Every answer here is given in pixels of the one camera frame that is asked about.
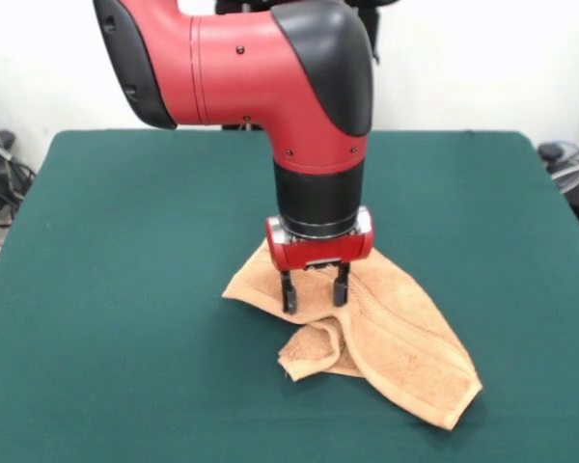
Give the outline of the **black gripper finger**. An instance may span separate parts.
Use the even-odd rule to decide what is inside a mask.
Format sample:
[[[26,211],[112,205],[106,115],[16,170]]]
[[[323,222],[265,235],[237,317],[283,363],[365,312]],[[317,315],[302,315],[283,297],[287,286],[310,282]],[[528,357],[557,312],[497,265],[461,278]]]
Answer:
[[[335,307],[342,307],[347,303],[350,267],[349,262],[338,265],[337,277],[333,284],[333,304]]]
[[[281,272],[281,290],[284,313],[297,312],[297,294],[289,271]]]

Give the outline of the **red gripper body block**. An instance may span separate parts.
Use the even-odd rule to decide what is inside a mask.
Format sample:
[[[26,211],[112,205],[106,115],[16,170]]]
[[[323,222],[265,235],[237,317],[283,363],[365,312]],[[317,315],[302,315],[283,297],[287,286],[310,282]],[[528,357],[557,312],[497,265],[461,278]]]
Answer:
[[[358,208],[349,232],[337,237],[299,237],[282,226],[280,216],[266,219],[265,234],[272,263],[281,272],[366,259],[374,243],[372,215],[364,205]]]

